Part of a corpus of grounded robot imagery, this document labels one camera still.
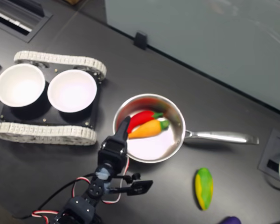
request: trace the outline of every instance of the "black cable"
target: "black cable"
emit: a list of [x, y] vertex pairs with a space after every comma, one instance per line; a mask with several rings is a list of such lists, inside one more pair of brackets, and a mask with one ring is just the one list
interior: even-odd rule
[[[87, 174], [83, 177], [90, 177], [90, 176], [94, 176], [95, 173], [91, 173], [91, 174]], [[74, 184], [75, 182], [77, 182], [79, 180], [73, 180], [67, 184], [65, 184], [63, 187], [61, 187], [60, 189], [58, 189], [54, 194], [52, 194], [47, 200], [45, 200], [36, 210], [42, 210], [42, 208], [49, 202], [51, 201], [56, 195], [58, 195], [61, 191], [63, 191], [64, 189], [66, 189], [68, 186]], [[27, 215], [27, 216], [23, 216], [23, 217], [14, 217], [13, 218], [16, 218], [16, 219], [27, 219], [27, 218], [30, 218], [32, 217], [32, 215]]]

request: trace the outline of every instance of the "toy orange carrot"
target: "toy orange carrot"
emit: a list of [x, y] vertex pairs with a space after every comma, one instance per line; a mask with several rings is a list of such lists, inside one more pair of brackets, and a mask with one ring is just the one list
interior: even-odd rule
[[138, 125], [143, 125], [144, 123], [162, 117], [163, 113], [155, 113], [153, 111], [142, 111], [134, 116], [132, 116], [129, 127], [127, 128], [127, 133], [131, 133], [132, 130]]
[[168, 126], [168, 120], [151, 120], [138, 127], [134, 132], [130, 133], [129, 139], [152, 137], [161, 133], [161, 131], [168, 128]]

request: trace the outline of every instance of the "purple toy eggplant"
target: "purple toy eggplant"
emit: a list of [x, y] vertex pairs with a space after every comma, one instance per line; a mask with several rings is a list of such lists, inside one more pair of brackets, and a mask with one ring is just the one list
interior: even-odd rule
[[241, 224], [241, 221], [236, 217], [228, 217], [220, 224]]

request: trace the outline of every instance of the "saucepan handle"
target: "saucepan handle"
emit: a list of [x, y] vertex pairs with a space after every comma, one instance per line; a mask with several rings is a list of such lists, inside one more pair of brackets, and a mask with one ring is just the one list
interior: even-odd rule
[[239, 144], [259, 144], [257, 137], [237, 132], [191, 132], [186, 130], [185, 138], [200, 138]]

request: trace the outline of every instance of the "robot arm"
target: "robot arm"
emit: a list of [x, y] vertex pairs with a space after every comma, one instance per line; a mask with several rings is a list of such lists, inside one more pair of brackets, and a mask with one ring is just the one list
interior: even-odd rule
[[[97, 204], [104, 194], [127, 193], [128, 196], [141, 195], [149, 191], [153, 181], [135, 181], [139, 174], [118, 176], [127, 162], [127, 127], [130, 117], [120, 124], [113, 136], [108, 136], [98, 152], [98, 167], [88, 189], [81, 195], [71, 198], [58, 212], [52, 224], [98, 224], [100, 217], [95, 213]], [[126, 188], [110, 188], [112, 178], [123, 178], [132, 183]]]

